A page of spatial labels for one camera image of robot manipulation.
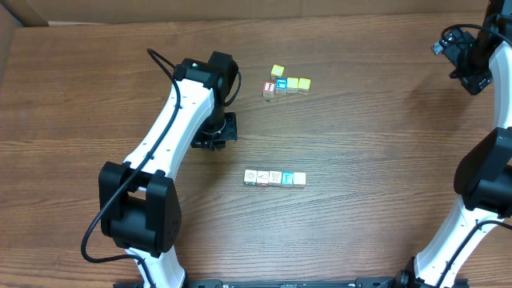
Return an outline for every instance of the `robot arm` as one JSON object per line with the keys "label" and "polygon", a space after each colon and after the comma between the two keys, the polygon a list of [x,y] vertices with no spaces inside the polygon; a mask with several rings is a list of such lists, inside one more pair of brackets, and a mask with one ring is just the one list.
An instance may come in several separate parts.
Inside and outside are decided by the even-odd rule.
{"label": "robot arm", "polygon": [[[495,19],[491,29],[506,36],[511,11],[512,1],[490,1],[484,25]],[[443,52],[455,65],[450,76],[459,78],[471,94],[494,80],[494,130],[459,164],[454,179],[459,195],[434,239],[408,267],[414,276],[407,287],[452,287],[464,261],[496,225],[482,226],[465,243],[466,236],[481,222],[503,222],[512,215],[512,169],[507,165],[512,158],[512,130],[508,129],[512,126],[512,48],[488,32],[481,31],[474,39],[455,29],[446,39],[443,35],[433,51]]]}
{"label": "robot arm", "polygon": [[[512,49],[510,45],[503,42],[493,53],[489,61],[489,68],[494,79],[494,127],[506,129],[512,126],[510,115],[510,101],[512,100]],[[473,229],[474,225],[486,220],[502,222],[498,213],[492,210],[476,208],[468,210],[464,205],[461,195],[458,195],[455,204],[424,251],[420,252],[414,260],[414,272],[416,277],[425,280],[425,284],[436,286],[446,264],[460,247],[466,236]],[[450,268],[450,272],[444,277],[441,287],[452,287],[455,276],[468,259],[473,250],[481,240],[496,225],[484,226],[477,231],[471,240],[464,246],[464,249],[457,256],[456,261]]]}
{"label": "robot arm", "polygon": [[[153,156],[102,217],[103,234],[112,237],[127,254],[144,259],[158,288],[179,288],[185,280],[174,250],[182,219],[174,188],[179,165],[189,146],[220,150],[226,141],[237,140],[235,114],[224,113],[226,96],[237,74],[238,66],[231,55],[219,52],[214,52],[208,63],[185,59],[174,68],[181,95],[176,118]],[[178,97],[173,87],[150,132],[123,164],[104,165],[98,180],[100,207],[136,173],[147,151],[164,133]],[[128,192],[137,190],[146,192],[145,200],[129,196]],[[144,277],[139,286],[149,288],[146,270],[141,265],[138,268]]]}

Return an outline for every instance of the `yellow block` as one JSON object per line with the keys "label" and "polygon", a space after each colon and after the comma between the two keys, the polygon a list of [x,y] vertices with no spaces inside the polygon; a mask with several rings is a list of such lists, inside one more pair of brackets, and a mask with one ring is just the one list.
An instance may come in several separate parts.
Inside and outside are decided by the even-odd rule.
{"label": "yellow block", "polygon": [[288,77],[286,92],[287,93],[297,93],[298,92],[298,78]]}
{"label": "yellow block", "polygon": [[307,94],[310,91],[311,80],[308,78],[301,78],[298,81],[298,92],[300,94]]}
{"label": "yellow block", "polygon": [[273,80],[275,80],[277,77],[281,77],[284,72],[285,72],[285,67],[279,66],[279,65],[274,65],[274,67],[272,67],[272,72],[270,72],[270,77]]}

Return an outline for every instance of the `wooden table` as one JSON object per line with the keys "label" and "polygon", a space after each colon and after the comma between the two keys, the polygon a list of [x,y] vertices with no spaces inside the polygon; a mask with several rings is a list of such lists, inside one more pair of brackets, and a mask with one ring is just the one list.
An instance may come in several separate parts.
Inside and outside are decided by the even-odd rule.
{"label": "wooden table", "polygon": [[[0,92],[0,286],[108,287],[132,261],[79,251],[98,212],[97,176],[160,113],[170,82],[151,61],[232,54],[238,141],[189,150],[176,188],[178,258],[192,279],[393,276],[454,203],[461,158],[488,134],[493,87],[471,97],[430,46],[478,14],[411,14],[20,29]],[[312,79],[265,102],[270,68]],[[303,190],[244,186],[244,169],[308,173]],[[122,253],[96,230],[93,256]],[[459,276],[512,285],[510,232],[494,230]]]}

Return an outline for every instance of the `block with symbol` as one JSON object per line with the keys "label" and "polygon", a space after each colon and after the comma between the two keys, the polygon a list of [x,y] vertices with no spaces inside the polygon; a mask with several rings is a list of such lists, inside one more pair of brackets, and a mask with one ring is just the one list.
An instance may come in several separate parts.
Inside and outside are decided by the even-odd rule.
{"label": "block with symbol", "polygon": [[270,79],[275,80],[276,78],[281,77],[284,72],[285,67],[274,65],[274,67],[272,67],[272,72],[270,72]]}
{"label": "block with symbol", "polygon": [[298,78],[288,77],[286,81],[286,92],[297,93],[298,91]]}
{"label": "block with symbol", "polygon": [[308,94],[310,92],[311,80],[308,78],[300,78],[298,80],[298,92],[300,94]]}
{"label": "block with symbol", "polygon": [[258,172],[256,170],[246,170],[246,174],[244,175],[243,181],[247,185],[256,185],[256,177]]}
{"label": "block with symbol", "polygon": [[277,78],[275,80],[275,93],[286,94],[286,79]]}
{"label": "block with symbol", "polygon": [[281,185],[282,173],[277,171],[269,172],[269,185],[280,186]]}
{"label": "block with symbol", "polygon": [[273,98],[275,96],[275,83],[265,82],[263,86],[263,97]]}
{"label": "block with symbol", "polygon": [[269,171],[258,171],[258,177],[256,178],[258,186],[269,185]]}
{"label": "block with symbol", "polygon": [[294,186],[294,172],[282,172],[281,186],[293,187]]}

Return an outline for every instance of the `row of blocks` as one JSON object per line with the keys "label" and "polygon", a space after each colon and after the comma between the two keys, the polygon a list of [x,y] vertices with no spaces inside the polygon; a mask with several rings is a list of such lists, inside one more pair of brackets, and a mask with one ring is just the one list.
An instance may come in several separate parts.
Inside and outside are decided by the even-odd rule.
{"label": "row of blocks", "polygon": [[270,72],[270,78],[275,82],[265,82],[263,86],[263,97],[273,98],[276,94],[310,92],[311,80],[308,78],[283,78],[285,67],[274,65]]}
{"label": "row of blocks", "polygon": [[273,98],[275,94],[286,93],[308,94],[310,92],[310,85],[311,80],[307,78],[277,78],[275,83],[265,82],[263,97]]}
{"label": "row of blocks", "polygon": [[243,181],[247,185],[305,187],[306,173],[246,170]]}

